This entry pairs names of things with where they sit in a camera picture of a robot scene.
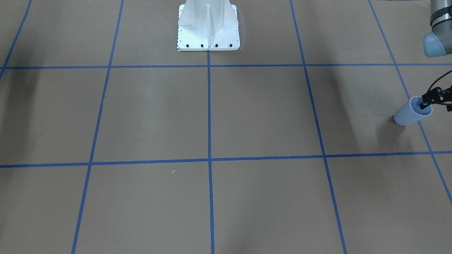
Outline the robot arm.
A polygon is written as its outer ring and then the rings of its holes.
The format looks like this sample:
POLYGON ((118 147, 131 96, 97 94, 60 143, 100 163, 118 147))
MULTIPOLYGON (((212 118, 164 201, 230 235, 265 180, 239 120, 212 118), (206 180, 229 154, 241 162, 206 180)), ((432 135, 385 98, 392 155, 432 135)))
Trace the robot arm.
MULTIPOLYGON (((447 56, 452 53, 452 2, 450 0, 431 0, 429 24, 431 32, 423 37, 423 50, 428 58, 447 56)), ((436 83, 451 74, 451 71, 438 77, 422 95, 421 109, 431 105, 442 105, 452 110, 451 87, 441 88, 436 83)))

